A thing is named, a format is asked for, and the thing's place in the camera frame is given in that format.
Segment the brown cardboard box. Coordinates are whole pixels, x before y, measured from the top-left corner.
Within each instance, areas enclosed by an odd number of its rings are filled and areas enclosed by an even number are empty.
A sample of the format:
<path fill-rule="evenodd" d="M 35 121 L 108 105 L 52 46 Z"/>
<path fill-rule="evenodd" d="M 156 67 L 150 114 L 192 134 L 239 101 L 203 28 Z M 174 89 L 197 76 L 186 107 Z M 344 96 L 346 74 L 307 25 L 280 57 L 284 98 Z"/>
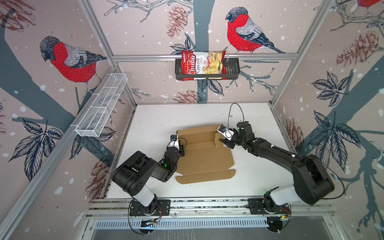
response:
<path fill-rule="evenodd" d="M 220 140 L 219 125 L 178 130 L 187 142 L 185 156 L 179 159 L 176 181 L 182 185 L 231 179 L 236 170 L 231 149 Z"/>

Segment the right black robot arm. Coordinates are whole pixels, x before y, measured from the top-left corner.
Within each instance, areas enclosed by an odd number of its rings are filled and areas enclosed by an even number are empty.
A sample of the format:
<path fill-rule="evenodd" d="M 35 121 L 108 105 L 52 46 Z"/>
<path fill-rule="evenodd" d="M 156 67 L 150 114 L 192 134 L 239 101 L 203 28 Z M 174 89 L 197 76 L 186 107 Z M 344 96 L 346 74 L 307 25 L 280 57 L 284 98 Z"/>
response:
<path fill-rule="evenodd" d="M 265 139 L 256 138 L 248 121 L 237 123 L 236 129 L 220 125 L 217 132 L 224 136 L 220 141 L 230 149 L 241 146 L 248 153 L 267 159 L 292 174 L 292 185 L 276 187 L 264 194 L 264 206 L 268 211 L 299 201 L 314 205 L 335 190 L 326 167 L 316 156 L 296 155 Z"/>

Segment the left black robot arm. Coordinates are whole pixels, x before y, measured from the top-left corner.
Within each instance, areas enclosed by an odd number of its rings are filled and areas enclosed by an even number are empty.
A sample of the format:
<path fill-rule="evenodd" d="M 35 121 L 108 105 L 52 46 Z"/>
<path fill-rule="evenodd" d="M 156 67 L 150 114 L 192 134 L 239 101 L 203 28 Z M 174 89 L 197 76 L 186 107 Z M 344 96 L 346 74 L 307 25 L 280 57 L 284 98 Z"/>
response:
<path fill-rule="evenodd" d="M 177 170 L 178 161 L 185 155 L 185 146 L 167 147 L 160 162 L 137 151 L 112 173 L 112 181 L 128 193 L 148 213 L 153 213 L 157 196 L 146 186 L 149 178 L 167 182 Z"/>

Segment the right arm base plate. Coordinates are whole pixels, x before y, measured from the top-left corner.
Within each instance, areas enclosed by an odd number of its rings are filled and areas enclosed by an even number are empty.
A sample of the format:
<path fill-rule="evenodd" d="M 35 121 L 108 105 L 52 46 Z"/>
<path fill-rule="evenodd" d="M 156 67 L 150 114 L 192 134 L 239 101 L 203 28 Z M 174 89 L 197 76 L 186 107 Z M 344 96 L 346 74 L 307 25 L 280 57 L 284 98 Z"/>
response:
<path fill-rule="evenodd" d="M 251 215 L 290 215 L 291 208 L 289 205 L 276 205 L 272 200 L 265 199 L 248 199 L 246 208 L 250 210 Z"/>

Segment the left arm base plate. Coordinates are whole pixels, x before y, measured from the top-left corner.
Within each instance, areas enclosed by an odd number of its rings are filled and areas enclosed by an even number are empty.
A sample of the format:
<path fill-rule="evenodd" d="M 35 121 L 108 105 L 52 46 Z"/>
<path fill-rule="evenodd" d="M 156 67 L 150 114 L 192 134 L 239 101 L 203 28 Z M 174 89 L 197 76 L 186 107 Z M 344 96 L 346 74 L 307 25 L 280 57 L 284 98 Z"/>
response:
<path fill-rule="evenodd" d="M 168 216 L 170 214 L 171 201 L 154 199 L 147 207 L 137 200 L 132 200 L 130 217 Z"/>

